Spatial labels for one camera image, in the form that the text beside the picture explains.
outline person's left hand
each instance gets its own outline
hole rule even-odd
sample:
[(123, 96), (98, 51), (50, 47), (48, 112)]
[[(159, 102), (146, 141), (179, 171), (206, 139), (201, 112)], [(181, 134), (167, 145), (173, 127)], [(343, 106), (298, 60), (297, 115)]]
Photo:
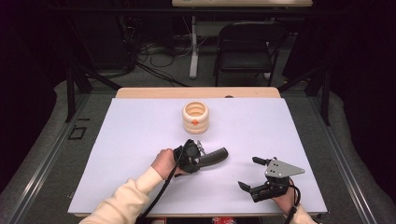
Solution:
[[(175, 158), (173, 149), (162, 149), (160, 153), (157, 154), (154, 162), (151, 164), (151, 167), (157, 171), (157, 173), (163, 178), (166, 179), (170, 175), (172, 169), (175, 167)], [(186, 172), (182, 171), (177, 167), (175, 171), (175, 175), (184, 175)]]

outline desk in background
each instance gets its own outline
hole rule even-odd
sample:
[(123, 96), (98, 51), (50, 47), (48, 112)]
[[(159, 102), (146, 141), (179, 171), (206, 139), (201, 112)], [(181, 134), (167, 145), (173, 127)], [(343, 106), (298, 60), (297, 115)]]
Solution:
[[(172, 0), (174, 7), (311, 7), (312, 0)], [(217, 35), (222, 26), (227, 22), (216, 21), (215, 23), (205, 22), (203, 26), (208, 29), (201, 29), (199, 32), (198, 21), (192, 16), (191, 35), (192, 35), (192, 55), (190, 78), (197, 78), (198, 67), (198, 35)]]
[[(209, 107), (209, 129), (187, 133), (184, 104), (200, 100)], [(265, 167), (252, 157), (305, 169), (293, 178), (309, 213), (326, 212), (284, 99), (275, 88), (126, 88), (108, 109), (69, 213), (86, 216), (129, 177), (137, 178), (161, 148), (201, 140), (206, 152), (226, 147), (226, 161), (172, 180), (149, 217), (252, 217), (281, 214), (271, 200), (254, 203), (237, 181), (252, 187), (265, 182)], [(153, 199), (160, 190), (151, 194)]]

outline chair seat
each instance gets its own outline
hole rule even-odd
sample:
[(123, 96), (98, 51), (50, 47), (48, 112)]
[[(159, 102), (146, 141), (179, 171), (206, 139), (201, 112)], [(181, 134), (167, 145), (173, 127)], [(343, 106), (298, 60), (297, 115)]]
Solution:
[(226, 71), (270, 72), (272, 62), (265, 52), (224, 52), (219, 57), (219, 69)]

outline black chair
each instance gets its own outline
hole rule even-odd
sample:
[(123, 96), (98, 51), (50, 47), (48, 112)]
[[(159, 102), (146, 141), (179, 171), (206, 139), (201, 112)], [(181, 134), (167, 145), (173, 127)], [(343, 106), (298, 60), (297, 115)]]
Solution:
[[(271, 86), (278, 48), (288, 36), (288, 30), (277, 21), (240, 21), (224, 26), (219, 32), (214, 76), (219, 85), (219, 71), (224, 73), (270, 73)], [(272, 52), (267, 43), (276, 42)]]

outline gray floor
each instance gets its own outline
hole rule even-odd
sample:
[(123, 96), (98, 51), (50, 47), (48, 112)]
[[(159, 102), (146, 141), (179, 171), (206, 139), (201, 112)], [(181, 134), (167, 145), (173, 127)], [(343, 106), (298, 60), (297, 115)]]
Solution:
[[(285, 78), (280, 74), (288, 58), (292, 38), (282, 48), (273, 86)], [(213, 86), (214, 46), (210, 41), (200, 47), (198, 78), (189, 78), (191, 55), (176, 57), (161, 69), (190, 86)], [(154, 64), (171, 62), (163, 55), (152, 56)], [(125, 87), (171, 86), (142, 71), (113, 79)], [(92, 145), (100, 130), (115, 92), (92, 80), (90, 95), (77, 94), (78, 113), (65, 124), (67, 113), (65, 83), (55, 90), (58, 101), (52, 116), (23, 165), (0, 195), (0, 223), (77, 223), (79, 218), (66, 213), (71, 197), (85, 168)], [(231, 75), (221, 77), (220, 86), (264, 86), (262, 77)], [(331, 95), (330, 122), (327, 127), (318, 116), (317, 98), (306, 98), (300, 83), (282, 97), (287, 100), (326, 205), (331, 210), (324, 223), (394, 223), (396, 208), (377, 186), (350, 141), (342, 101)], [(86, 127), (84, 138), (68, 140), (73, 127)], [(263, 223), (283, 223), (282, 217), (263, 217)]]

